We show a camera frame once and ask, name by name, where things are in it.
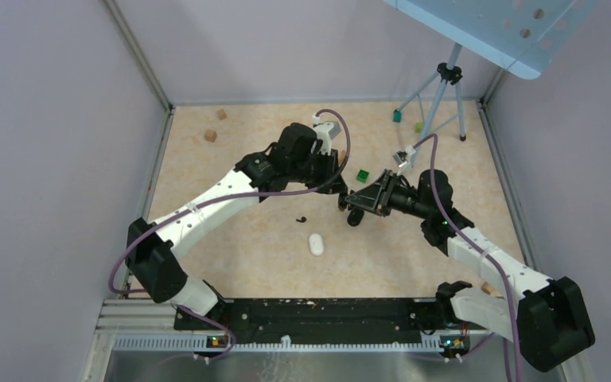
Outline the black earbud charging case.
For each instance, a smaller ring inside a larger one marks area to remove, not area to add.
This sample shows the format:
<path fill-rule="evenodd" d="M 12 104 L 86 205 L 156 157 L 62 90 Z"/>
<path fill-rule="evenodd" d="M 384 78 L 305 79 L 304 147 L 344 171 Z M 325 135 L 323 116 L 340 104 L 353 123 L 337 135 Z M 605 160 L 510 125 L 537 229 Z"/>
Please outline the black earbud charging case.
<path fill-rule="evenodd" d="M 351 227 L 357 227 L 360 225 L 364 218 L 364 210 L 352 209 L 347 217 L 347 224 Z"/>

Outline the white earbud charging case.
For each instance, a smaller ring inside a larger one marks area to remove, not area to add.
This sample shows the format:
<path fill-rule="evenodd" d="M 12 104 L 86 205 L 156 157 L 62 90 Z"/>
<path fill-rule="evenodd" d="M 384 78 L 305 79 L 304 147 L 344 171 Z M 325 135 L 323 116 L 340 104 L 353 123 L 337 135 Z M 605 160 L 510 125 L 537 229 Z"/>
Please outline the white earbud charging case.
<path fill-rule="evenodd" d="M 325 244 L 323 236 L 318 233 L 313 233 L 308 238 L 309 251 L 314 256 L 321 256 L 325 253 Z"/>

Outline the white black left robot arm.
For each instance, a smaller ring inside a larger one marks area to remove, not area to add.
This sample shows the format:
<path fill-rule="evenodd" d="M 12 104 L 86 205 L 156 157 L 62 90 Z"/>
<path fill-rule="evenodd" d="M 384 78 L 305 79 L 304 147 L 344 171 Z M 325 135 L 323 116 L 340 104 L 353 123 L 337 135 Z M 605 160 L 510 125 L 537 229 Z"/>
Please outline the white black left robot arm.
<path fill-rule="evenodd" d="M 338 122 L 308 127 L 291 123 L 267 149 L 245 155 L 214 186 L 174 212 L 149 223 L 139 218 L 128 227 L 124 263 L 155 303 L 184 306 L 205 329 L 222 322 L 218 294 L 188 275 L 181 261 L 206 234 L 235 214 L 268 197 L 286 196 L 290 183 L 304 193 L 342 194 L 333 140 L 349 132 Z"/>

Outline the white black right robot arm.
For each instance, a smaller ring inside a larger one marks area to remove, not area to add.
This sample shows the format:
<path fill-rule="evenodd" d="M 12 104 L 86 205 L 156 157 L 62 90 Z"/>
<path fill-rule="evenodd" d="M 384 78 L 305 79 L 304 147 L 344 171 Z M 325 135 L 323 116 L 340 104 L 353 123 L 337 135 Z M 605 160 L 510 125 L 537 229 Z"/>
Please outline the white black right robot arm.
<path fill-rule="evenodd" d="M 596 337 L 579 285 L 531 269 L 488 239 L 453 206 L 453 186 L 441 170 L 425 170 L 417 185 L 390 170 L 367 187 L 341 194 L 339 208 L 421 219 L 427 243 L 475 271 L 501 296 L 463 284 L 447 284 L 434 307 L 437 322 L 455 328 L 472 322 L 505 338 L 540 372 L 593 346 Z"/>

